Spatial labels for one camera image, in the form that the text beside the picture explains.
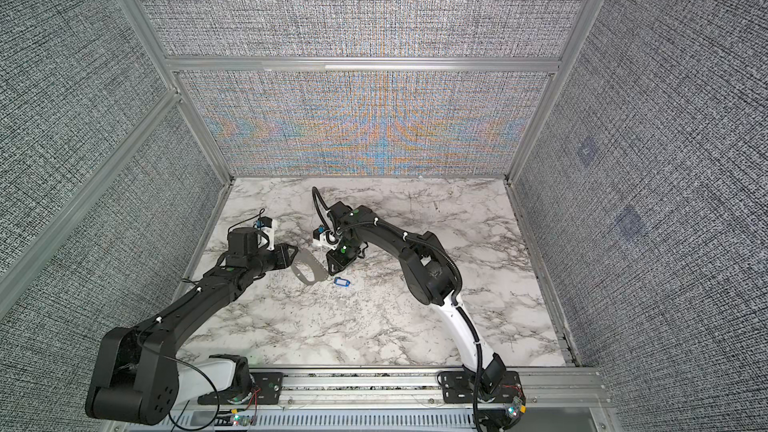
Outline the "blue capped key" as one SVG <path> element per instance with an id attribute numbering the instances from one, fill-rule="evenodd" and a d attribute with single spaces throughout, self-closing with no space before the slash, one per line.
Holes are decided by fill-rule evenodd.
<path id="1" fill-rule="evenodd" d="M 347 288 L 347 287 L 350 286 L 351 282 L 349 280 L 347 280 L 347 279 L 344 279 L 344 278 L 335 277 L 333 279 L 333 284 L 336 285 L 336 286 L 339 286 L 339 287 Z"/>

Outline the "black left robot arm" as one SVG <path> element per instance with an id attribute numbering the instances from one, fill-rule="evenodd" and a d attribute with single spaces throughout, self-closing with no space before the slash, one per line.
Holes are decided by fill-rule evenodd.
<path id="1" fill-rule="evenodd" d="M 215 355 L 195 366 L 176 354 L 216 312 L 267 273 L 289 268 L 299 253 L 299 247 L 275 243 L 254 227 L 230 231 L 227 250 L 191 290 L 152 317 L 131 328 L 116 327 L 101 339 L 86 415 L 155 425 L 177 402 L 251 401 L 255 387 L 245 358 Z"/>

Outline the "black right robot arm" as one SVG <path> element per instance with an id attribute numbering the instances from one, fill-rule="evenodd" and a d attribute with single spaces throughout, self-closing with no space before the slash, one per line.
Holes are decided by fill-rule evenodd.
<path id="1" fill-rule="evenodd" d="M 416 234 L 385 220 L 366 206 L 352 208 L 342 202 L 316 208 L 321 230 L 313 234 L 323 242 L 328 273 L 337 275 L 365 255 L 373 245 L 396 258 L 406 286 L 421 304 L 435 310 L 452 337 L 463 367 L 473 375 L 473 389 L 489 401 L 501 385 L 506 365 L 480 334 L 463 302 L 463 278 L 438 237 Z"/>

